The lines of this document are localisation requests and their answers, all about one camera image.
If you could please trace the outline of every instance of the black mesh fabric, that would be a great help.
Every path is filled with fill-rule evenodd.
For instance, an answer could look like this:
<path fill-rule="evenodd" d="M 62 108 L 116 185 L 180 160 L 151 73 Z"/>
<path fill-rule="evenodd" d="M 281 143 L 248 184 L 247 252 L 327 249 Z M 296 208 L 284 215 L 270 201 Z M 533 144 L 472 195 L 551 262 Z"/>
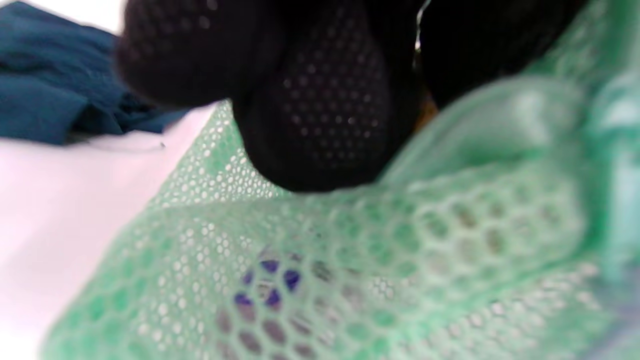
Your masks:
<path fill-rule="evenodd" d="M 171 107 L 210 104 L 275 69 L 285 32 L 269 1 L 129 0 L 116 50 L 138 95 Z"/>
<path fill-rule="evenodd" d="M 440 107 L 522 70 L 586 0 L 129 0 L 117 64 L 164 106 L 226 97 L 253 166 L 296 192 L 373 181 Z"/>
<path fill-rule="evenodd" d="M 391 128 L 401 123 L 391 116 L 387 69 L 365 4 L 327 2 L 269 82 L 234 99 L 252 163 L 294 191 L 372 181 L 392 152 Z"/>

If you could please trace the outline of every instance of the dark teal fabric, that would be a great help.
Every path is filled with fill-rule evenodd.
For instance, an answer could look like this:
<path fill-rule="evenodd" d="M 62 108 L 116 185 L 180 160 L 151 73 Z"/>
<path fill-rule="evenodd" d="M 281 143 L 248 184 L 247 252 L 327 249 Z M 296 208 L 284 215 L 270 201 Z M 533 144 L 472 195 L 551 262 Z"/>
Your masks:
<path fill-rule="evenodd" d="M 0 8 L 0 136 L 63 144 L 69 131 L 161 133 L 186 110 L 137 100 L 113 72 L 116 36 L 23 2 Z"/>

